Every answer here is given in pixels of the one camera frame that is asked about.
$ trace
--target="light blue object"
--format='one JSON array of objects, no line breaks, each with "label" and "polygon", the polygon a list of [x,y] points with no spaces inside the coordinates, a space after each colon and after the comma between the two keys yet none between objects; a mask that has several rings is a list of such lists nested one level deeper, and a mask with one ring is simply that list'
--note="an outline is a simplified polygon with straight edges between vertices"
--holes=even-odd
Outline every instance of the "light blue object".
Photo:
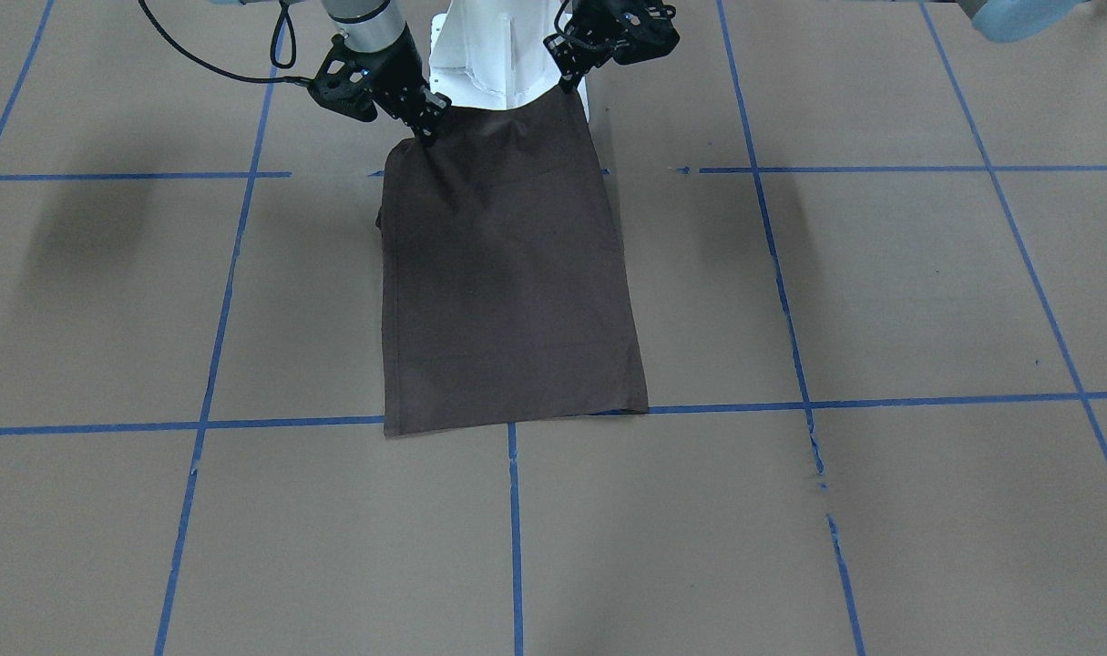
[{"label": "light blue object", "polygon": [[[974,29],[997,43],[1023,41],[1059,22],[1082,0],[986,0],[972,13]],[[962,8],[971,12],[972,2]]]}]

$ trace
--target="white plastic base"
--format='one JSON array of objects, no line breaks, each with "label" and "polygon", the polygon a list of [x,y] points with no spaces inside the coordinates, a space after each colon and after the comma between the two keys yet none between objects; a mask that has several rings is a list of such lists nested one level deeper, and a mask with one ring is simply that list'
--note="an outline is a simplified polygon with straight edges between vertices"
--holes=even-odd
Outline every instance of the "white plastic base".
[{"label": "white plastic base", "polygon": [[[432,91],[459,107],[508,110],[536,101],[561,80],[542,40],[558,0],[452,0],[432,19]],[[569,20],[569,15],[562,21]],[[578,86],[590,117],[586,80]]]}]

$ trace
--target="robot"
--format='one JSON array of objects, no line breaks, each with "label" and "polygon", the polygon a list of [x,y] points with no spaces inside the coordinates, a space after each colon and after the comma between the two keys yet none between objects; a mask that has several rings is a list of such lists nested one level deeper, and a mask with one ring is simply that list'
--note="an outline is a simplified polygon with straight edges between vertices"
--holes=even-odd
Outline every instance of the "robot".
[{"label": "robot", "polygon": [[[282,8],[278,25],[286,22],[290,27],[288,8],[301,0],[278,1]],[[244,82],[288,82],[304,86],[323,108],[364,123],[374,121],[379,115],[375,106],[381,107],[387,116],[406,124],[424,145],[431,145],[439,136],[445,112],[452,106],[448,96],[433,92],[425,79],[420,51],[399,10],[399,0],[322,0],[338,33],[312,79],[289,75],[249,79],[229,74],[188,53],[153,17],[145,0],[139,3],[157,32],[174,49],[208,70]],[[571,13],[569,21],[563,21],[567,9],[571,9]],[[559,86],[562,91],[572,91],[587,72],[611,60],[632,64],[670,54],[679,42],[679,32],[671,22],[674,15],[672,6],[658,0],[563,0],[554,24],[549,25],[554,33],[542,42],[561,72]],[[277,34],[278,27],[270,50],[276,46]],[[291,62],[279,63],[273,53],[270,59],[278,67],[291,65]]]}]

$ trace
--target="cloth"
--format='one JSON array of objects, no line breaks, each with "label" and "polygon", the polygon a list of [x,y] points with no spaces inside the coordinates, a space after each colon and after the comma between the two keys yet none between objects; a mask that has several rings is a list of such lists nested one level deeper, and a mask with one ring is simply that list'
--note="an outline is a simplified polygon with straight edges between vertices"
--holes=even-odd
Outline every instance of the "cloth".
[{"label": "cloth", "polygon": [[620,238],[577,92],[453,107],[389,155],[387,436],[646,412]]}]

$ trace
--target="dark gray cloth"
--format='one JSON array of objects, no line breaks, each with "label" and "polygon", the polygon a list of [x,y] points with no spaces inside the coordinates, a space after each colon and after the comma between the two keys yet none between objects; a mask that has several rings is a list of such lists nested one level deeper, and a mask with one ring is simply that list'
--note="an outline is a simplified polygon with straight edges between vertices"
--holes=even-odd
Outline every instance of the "dark gray cloth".
[{"label": "dark gray cloth", "polygon": [[625,265],[577,93],[449,110],[389,155],[387,436],[646,412]]}]

